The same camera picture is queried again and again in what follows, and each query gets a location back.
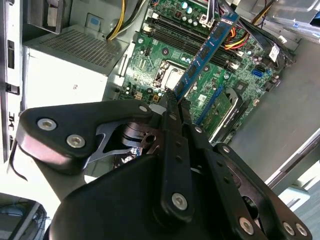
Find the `screw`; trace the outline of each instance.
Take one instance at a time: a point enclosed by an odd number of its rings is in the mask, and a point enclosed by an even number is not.
[[[46,131],[52,131],[52,130],[56,129],[56,127],[57,127],[56,122],[51,120],[51,119],[49,119],[49,118],[40,119],[37,122],[37,125],[42,130],[46,130]]]
[[[74,149],[80,149],[85,146],[86,141],[82,136],[72,134],[66,138],[66,143]]]
[[[170,118],[172,118],[173,120],[177,120],[176,116],[173,114],[169,114]]]
[[[181,194],[181,193],[178,193],[178,192],[175,192],[173,195],[172,195],[172,202],[173,204],[179,209],[179,210],[186,210],[187,207],[188,207],[188,202],[187,202],[187,199]]]
[[[240,217],[239,223],[241,228],[249,235],[253,235],[255,230],[254,227],[252,226],[251,222],[249,222],[248,219],[245,217]]]
[[[147,112],[148,110],[144,106],[139,106],[140,110]]]
[[[230,149],[227,146],[223,146],[222,148],[226,153],[230,153]]]
[[[283,226],[284,226],[284,229],[291,235],[291,236],[294,236],[295,235],[295,231],[293,230],[293,228],[288,224],[286,223],[285,221],[283,222]]]
[[[296,223],[295,226],[303,236],[307,236],[308,235],[307,231],[299,223]]]
[[[195,128],[195,130],[196,130],[198,133],[202,133],[202,129],[201,129],[200,127],[195,126],[194,128]]]

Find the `green circuit board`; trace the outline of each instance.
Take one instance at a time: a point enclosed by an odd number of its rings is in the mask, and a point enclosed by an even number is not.
[[[181,2],[180,0],[159,0],[156,6],[150,6],[147,14],[161,14],[167,19],[178,22],[180,26],[208,35],[210,32],[208,27],[200,24],[194,26],[176,18],[177,11],[182,12],[181,16],[186,14],[186,10],[181,8]],[[207,10],[204,7],[189,1],[183,2],[187,2],[188,6],[193,9],[188,18],[199,20],[202,14],[206,14]],[[145,19],[147,26],[152,27],[151,22],[147,21],[147,17]],[[119,98],[139,99],[147,104],[156,104],[160,101],[166,89],[172,89],[176,85],[184,70],[189,66],[194,54],[155,39],[152,34],[148,34],[142,29],[135,42],[135,48]],[[171,36],[179,36],[179,32],[175,32],[174,29],[168,29],[166,32]],[[189,42],[199,47],[192,39]],[[225,134],[223,139],[225,143],[245,122],[251,110],[257,106],[260,97],[269,90],[270,80],[280,71],[260,63],[259,66],[264,69],[263,76],[258,77],[252,73],[257,67],[255,58],[258,58],[258,56],[262,58],[265,55],[266,53],[263,52],[255,40],[250,38],[238,52],[237,59],[232,60],[233,68],[226,70],[225,67],[217,66],[212,62],[205,66],[186,98],[191,102],[190,113],[192,120],[196,122],[218,86],[223,86],[222,93],[216,98],[201,123],[209,139],[219,127],[222,129],[226,127],[221,126],[221,124],[230,115],[231,111],[235,110],[233,109],[235,105],[232,102],[234,93],[242,102],[241,105],[236,106],[236,110],[241,112],[241,116],[232,124],[232,129]],[[164,81],[163,79],[166,80],[161,85],[158,81],[159,76],[162,77],[162,81]]]

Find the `motherboard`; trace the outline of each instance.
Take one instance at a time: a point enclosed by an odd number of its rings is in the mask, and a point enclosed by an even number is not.
[[[156,104],[173,90],[215,24],[204,22],[206,14],[194,1],[152,0],[119,98]],[[239,49],[220,46],[186,93],[193,122],[212,144],[228,143],[261,96],[279,85],[281,69],[268,55],[251,37]]]

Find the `ventilation grille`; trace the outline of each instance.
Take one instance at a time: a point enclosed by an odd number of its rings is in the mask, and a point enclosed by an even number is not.
[[[108,66],[120,50],[112,43],[74,29],[43,40],[40,44],[103,68]]]

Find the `ram slot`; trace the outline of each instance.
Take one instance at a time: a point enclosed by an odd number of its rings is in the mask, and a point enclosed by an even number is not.
[[[207,36],[201,32],[195,30],[186,29],[185,26],[179,25],[178,23],[171,21],[170,19],[160,15],[157,19],[152,20],[152,24],[157,29],[157,26],[172,31],[186,38],[186,41],[194,41],[199,43],[199,47],[205,42]],[[226,50],[223,46],[220,46],[216,51],[215,55],[227,55],[230,60],[237,60],[239,56],[234,50]]]
[[[165,32],[155,31],[151,37],[160,42],[168,44],[176,49],[187,52],[188,54],[191,54],[193,56],[195,56],[199,50],[196,46],[193,46],[183,40],[180,40],[177,37],[167,35]],[[210,63],[217,65],[221,68],[226,68],[228,66],[227,60],[220,57],[216,57],[215,55],[211,58]]]

